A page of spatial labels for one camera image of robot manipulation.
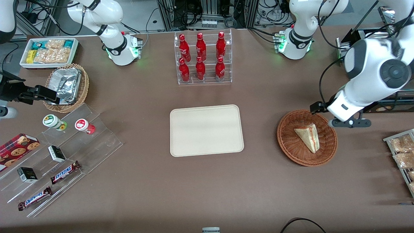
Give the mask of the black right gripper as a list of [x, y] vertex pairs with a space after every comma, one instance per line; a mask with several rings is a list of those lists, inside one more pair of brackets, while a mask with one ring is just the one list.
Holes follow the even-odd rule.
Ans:
[[[35, 98], [29, 90], [31, 87], [25, 85], [25, 79], [19, 78], [9, 72], [1, 73], [0, 99], [6, 102], [23, 102], [32, 105]], [[42, 97], [44, 102], [51, 105], [60, 105], [60, 98], [56, 91], [47, 87], [36, 85], [35, 94]]]

